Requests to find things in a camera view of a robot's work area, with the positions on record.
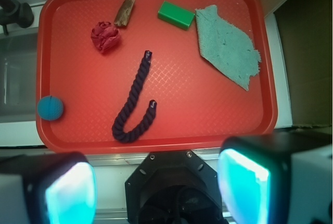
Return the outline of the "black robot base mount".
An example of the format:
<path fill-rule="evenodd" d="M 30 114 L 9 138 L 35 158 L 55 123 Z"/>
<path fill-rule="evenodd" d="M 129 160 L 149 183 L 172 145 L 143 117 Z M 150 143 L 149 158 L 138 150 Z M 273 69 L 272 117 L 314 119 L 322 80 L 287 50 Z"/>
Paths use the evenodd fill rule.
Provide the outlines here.
<path fill-rule="evenodd" d="M 227 223 L 217 173 L 192 151 L 149 153 L 125 184 L 129 223 Z"/>

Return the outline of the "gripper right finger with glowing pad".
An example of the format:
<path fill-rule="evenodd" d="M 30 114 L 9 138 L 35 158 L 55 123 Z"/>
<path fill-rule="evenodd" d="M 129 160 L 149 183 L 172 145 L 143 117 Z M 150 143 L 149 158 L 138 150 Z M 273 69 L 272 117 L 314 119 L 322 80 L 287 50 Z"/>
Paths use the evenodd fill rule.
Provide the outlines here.
<path fill-rule="evenodd" d="M 217 182 L 237 223 L 332 223 L 332 136 L 230 137 L 221 146 Z"/>

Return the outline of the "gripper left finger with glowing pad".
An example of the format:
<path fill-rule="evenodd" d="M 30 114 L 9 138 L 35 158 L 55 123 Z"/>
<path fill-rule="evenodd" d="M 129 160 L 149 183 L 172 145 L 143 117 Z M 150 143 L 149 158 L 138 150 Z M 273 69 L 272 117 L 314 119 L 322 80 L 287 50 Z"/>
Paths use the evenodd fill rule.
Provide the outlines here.
<path fill-rule="evenodd" d="M 77 152 L 1 158 L 1 223 L 93 223 L 96 176 Z"/>

